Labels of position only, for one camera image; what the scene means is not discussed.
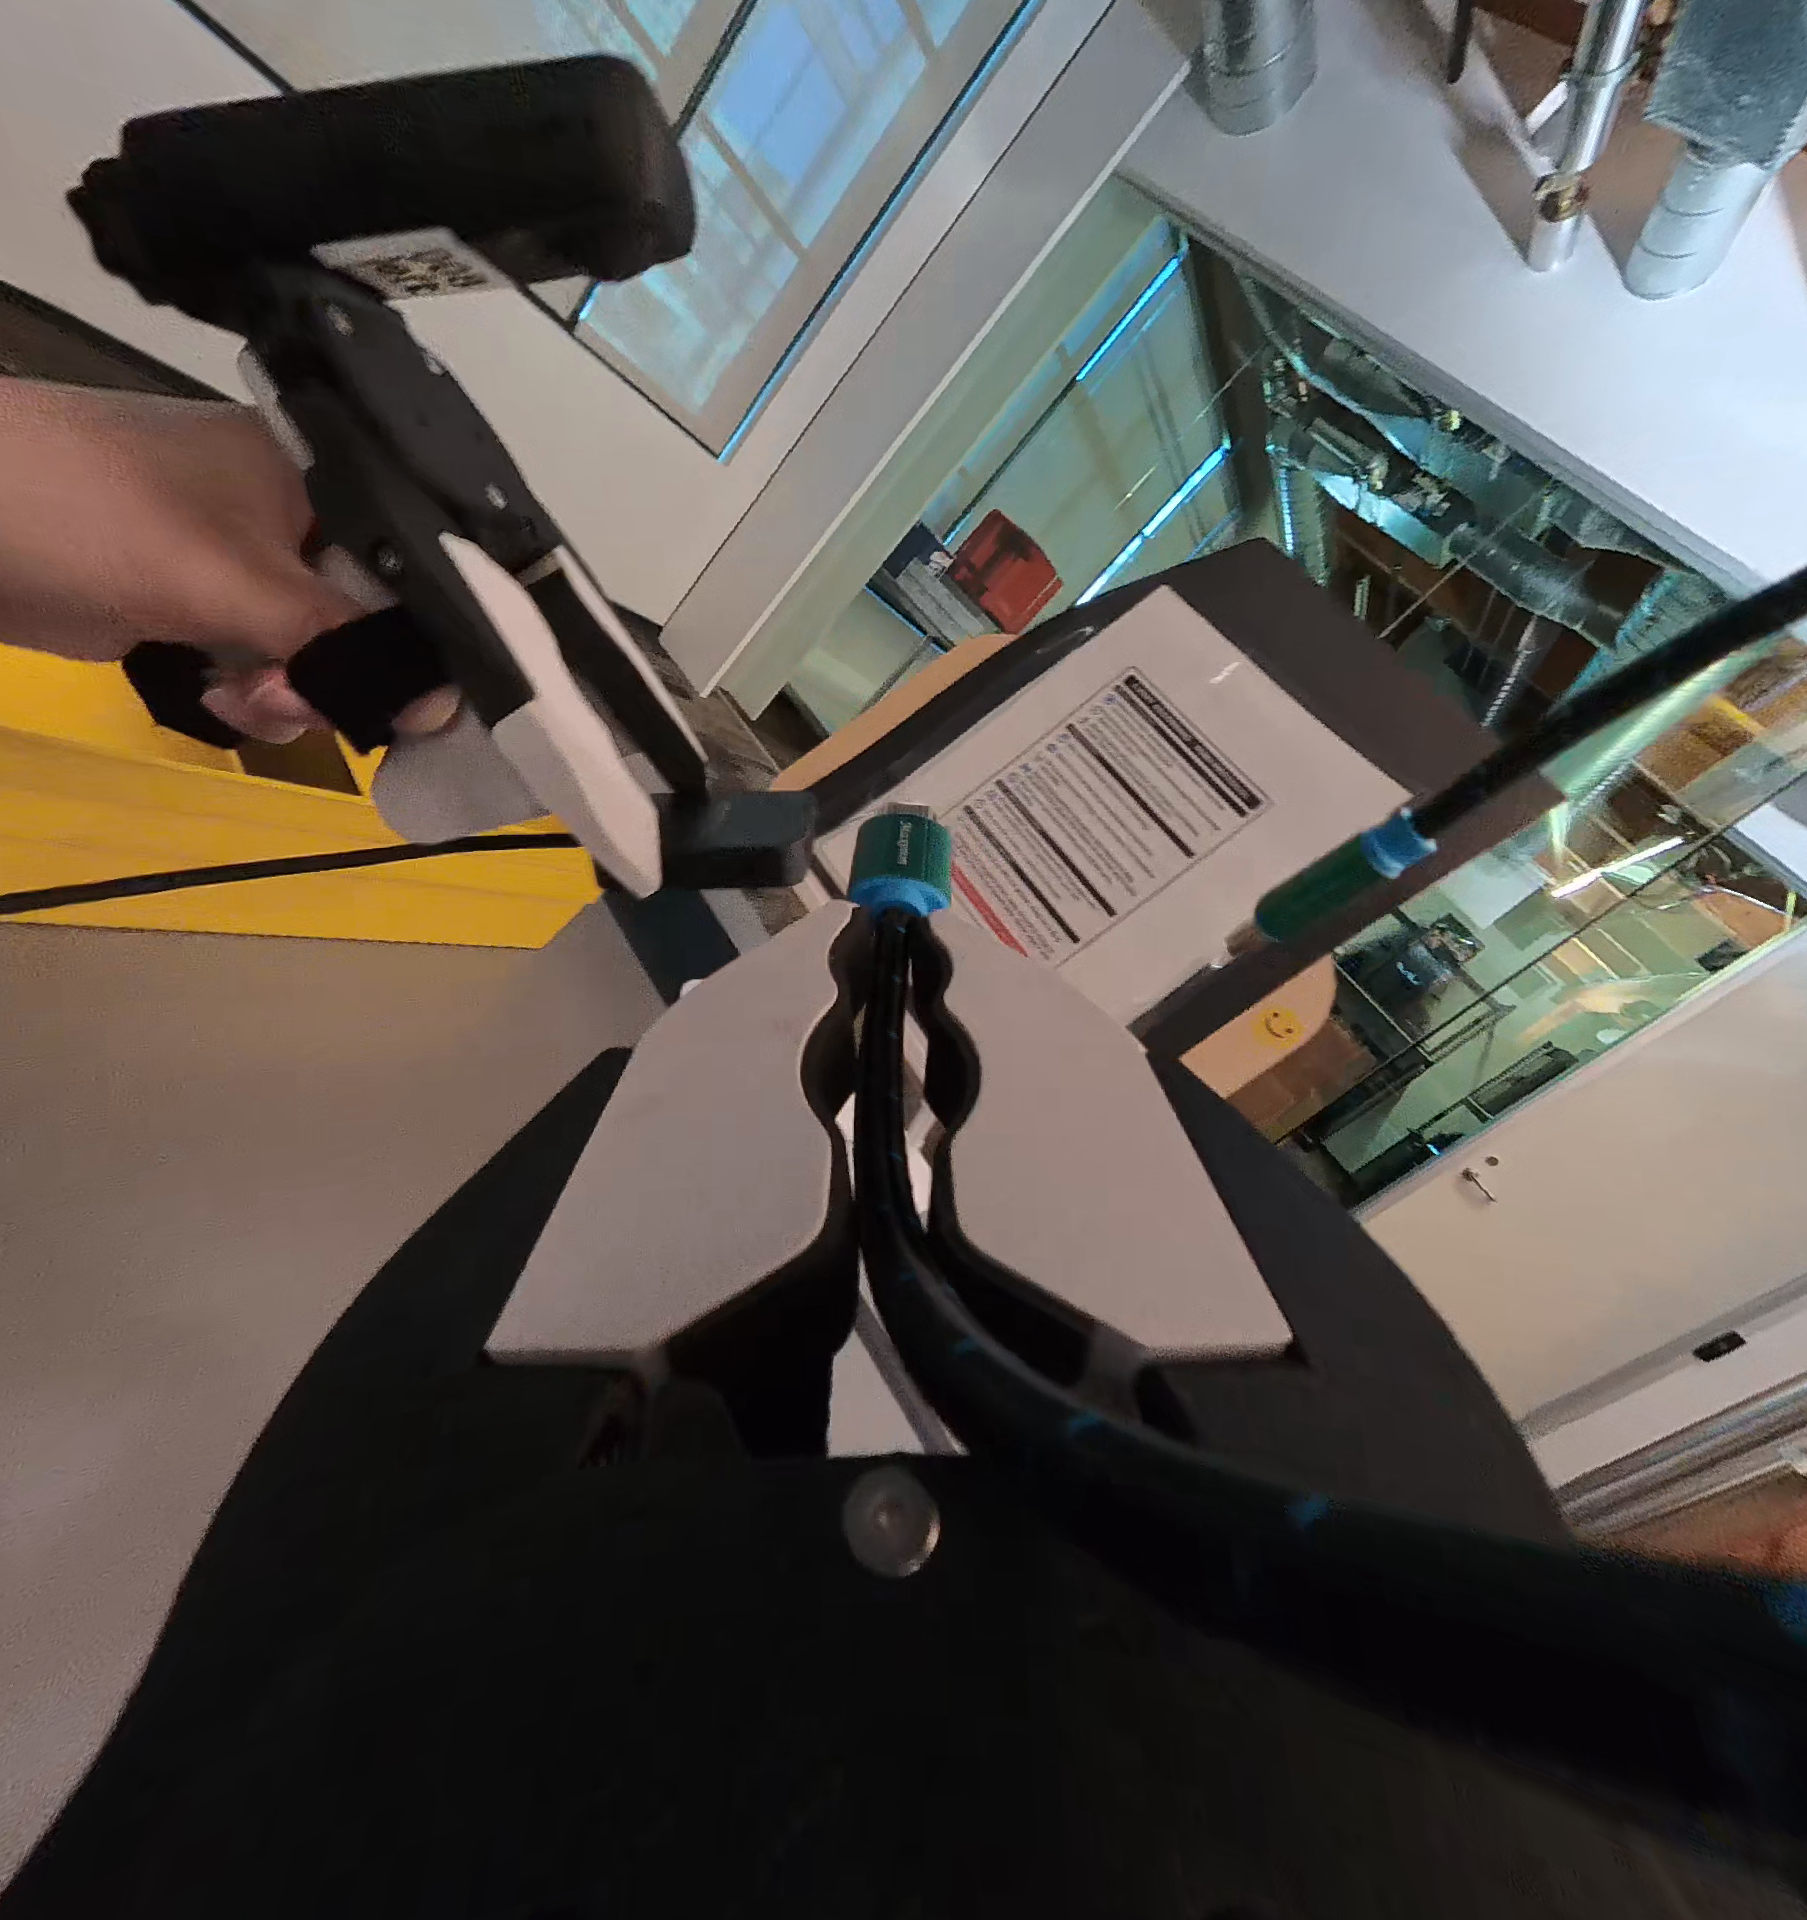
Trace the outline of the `red box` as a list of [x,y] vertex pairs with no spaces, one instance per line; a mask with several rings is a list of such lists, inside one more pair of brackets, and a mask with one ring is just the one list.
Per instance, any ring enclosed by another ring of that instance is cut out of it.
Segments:
[[1020,634],[1059,595],[1059,569],[1009,514],[987,511],[956,548],[950,585],[974,601],[997,631]]

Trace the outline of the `yellow plastic bin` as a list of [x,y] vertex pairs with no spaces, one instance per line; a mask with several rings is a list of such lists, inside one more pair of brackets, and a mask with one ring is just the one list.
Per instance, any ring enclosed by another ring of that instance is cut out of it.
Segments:
[[[206,748],[161,730],[118,666],[0,643],[0,898],[332,852],[401,837],[380,758],[307,737]],[[599,901],[578,849],[447,852],[25,912],[31,925],[435,949],[546,949]]]

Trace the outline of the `silver insulated duct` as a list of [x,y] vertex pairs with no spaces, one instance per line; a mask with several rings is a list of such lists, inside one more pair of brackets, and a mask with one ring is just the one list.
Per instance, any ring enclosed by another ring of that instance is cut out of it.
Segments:
[[1641,300],[1700,290],[1770,181],[1807,147],[1807,2],[1683,2],[1647,121],[1679,133],[1627,266]]

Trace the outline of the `wooden ceiling beam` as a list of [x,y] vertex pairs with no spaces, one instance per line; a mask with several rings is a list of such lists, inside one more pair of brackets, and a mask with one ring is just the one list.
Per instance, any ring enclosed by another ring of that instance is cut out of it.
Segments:
[[1807,1479],[1752,1484],[1647,1524],[1588,1530],[1582,1539],[1662,1561],[1807,1578]]

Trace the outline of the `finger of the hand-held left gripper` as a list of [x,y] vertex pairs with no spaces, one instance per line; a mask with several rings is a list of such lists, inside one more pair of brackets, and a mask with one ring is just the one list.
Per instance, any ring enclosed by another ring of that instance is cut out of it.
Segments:
[[525,567],[525,587],[564,670],[602,718],[632,777],[666,804],[711,803],[714,773],[702,739],[578,555],[556,543]]
[[476,601],[480,658],[501,686],[464,680],[465,701],[532,800],[561,819],[622,889],[662,889],[662,813],[629,768],[613,724],[570,670],[549,618],[499,560],[461,533],[441,552]]

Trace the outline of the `laminated instruction sheet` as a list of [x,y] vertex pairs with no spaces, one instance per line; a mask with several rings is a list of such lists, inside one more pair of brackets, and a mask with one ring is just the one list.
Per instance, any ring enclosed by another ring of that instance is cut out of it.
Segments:
[[895,795],[951,841],[941,928],[1130,1026],[1266,892],[1409,804],[1251,634],[1157,587],[906,774]]

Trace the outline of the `glass partition wall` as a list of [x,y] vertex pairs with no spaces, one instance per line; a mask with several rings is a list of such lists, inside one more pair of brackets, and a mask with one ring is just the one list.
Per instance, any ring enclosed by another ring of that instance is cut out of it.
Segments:
[[[936,481],[772,712],[833,737],[993,634],[947,579],[987,511],[1059,569],[1039,622],[1272,540],[1495,737],[1728,600],[1163,218]],[[1735,833],[1805,759],[1802,639],[1568,758],[1539,824],[1337,949],[1331,1026],[1278,1074],[1278,1140],[1364,1201],[1807,929],[1807,886]]]

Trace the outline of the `shiny metal pipe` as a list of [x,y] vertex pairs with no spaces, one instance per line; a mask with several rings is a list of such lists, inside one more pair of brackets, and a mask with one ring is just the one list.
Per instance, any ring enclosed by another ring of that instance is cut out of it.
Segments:
[[1525,263],[1534,275],[1559,271],[1577,247],[1589,177],[1603,159],[1624,93],[1638,65],[1638,41],[1653,2],[1588,2],[1562,75],[1562,132],[1531,200]]

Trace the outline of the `black hdmi cable green plugs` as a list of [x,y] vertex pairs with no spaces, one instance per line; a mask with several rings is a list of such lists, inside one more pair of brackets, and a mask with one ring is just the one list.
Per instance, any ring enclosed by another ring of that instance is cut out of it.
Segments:
[[1248,1198],[1252,1280],[1287,1357],[1226,1362],[1239,1427],[1197,1439],[1161,1389],[1085,1389],[1082,1310],[1053,1344],[1036,1277],[963,1222],[956,1147],[990,1090],[981,1016],[956,1011],[950,830],[881,812],[850,901],[872,922],[856,1078],[856,1217],[886,1329],[957,1439],[1106,1572],[1188,1624],[1373,1709],[1598,1782],[1753,1852],[1807,1848],[1807,1578],[1574,1545],[1537,1460],[1421,1289],[1299,1166],[1100,1013],[1142,1071],[1197,1198]]

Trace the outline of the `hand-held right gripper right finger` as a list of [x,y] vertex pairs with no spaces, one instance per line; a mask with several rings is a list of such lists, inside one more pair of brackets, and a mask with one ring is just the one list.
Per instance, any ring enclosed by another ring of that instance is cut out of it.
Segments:
[[960,1247],[1157,1362],[1287,1354],[1291,1323],[1142,1043],[957,914],[920,934],[936,1196]]

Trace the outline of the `silver spiral ventilation duct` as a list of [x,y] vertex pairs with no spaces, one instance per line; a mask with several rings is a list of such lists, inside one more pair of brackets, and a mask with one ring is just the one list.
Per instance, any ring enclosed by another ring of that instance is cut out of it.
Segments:
[[1226,138],[1282,121],[1316,84],[1316,2],[1200,2],[1191,93]]

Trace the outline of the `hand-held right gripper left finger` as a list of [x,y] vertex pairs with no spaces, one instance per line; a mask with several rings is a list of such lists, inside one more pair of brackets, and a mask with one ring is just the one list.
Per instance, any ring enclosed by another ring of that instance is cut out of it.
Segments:
[[820,906],[662,1013],[490,1332],[493,1362],[652,1362],[823,1244],[848,1181],[850,934],[850,906]]

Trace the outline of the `black adapter hub with cable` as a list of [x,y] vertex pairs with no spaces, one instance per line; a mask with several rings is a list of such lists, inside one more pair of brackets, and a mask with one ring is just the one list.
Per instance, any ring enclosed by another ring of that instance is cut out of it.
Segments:
[[[817,825],[820,807],[813,792],[739,791],[705,803],[677,800],[662,807],[656,886],[677,892],[790,889],[813,867]],[[546,849],[570,852],[581,849],[581,844],[570,833],[513,830],[464,835],[446,844],[401,844],[280,859],[237,859],[183,871],[145,871],[133,876],[0,894],[0,922],[97,903],[157,901],[164,894],[222,886],[376,871],[423,859]]]

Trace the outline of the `person's left hand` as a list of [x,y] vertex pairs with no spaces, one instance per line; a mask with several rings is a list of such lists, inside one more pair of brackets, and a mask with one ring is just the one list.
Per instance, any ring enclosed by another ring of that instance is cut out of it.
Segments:
[[286,661],[365,612],[313,558],[306,478],[255,411],[0,376],[0,643],[206,651],[206,710],[285,745],[326,730]]

